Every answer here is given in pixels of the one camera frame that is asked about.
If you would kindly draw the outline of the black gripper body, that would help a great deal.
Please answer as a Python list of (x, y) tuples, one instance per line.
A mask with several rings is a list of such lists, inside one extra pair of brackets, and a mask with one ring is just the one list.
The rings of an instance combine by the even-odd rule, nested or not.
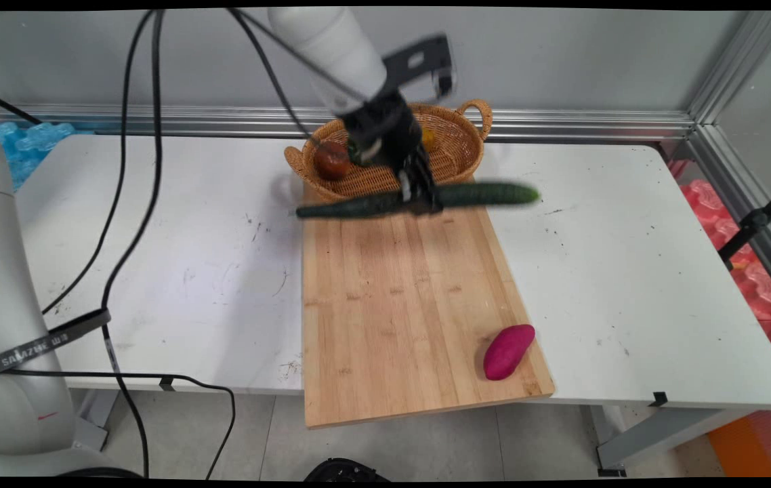
[(341, 121), (348, 133), (346, 150), (356, 165), (402, 169), (408, 158), (425, 154), (421, 126), (398, 91), (377, 96), (343, 114)]

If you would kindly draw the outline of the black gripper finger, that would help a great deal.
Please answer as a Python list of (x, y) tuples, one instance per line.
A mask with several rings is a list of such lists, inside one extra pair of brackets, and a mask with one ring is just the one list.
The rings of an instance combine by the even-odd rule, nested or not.
[(417, 152), (417, 198), (426, 214), (438, 214), (442, 211), (442, 203), (433, 178), (428, 152)]
[(403, 163), (396, 171), (399, 192), (404, 204), (416, 205), (421, 198), (421, 176), (415, 163)]

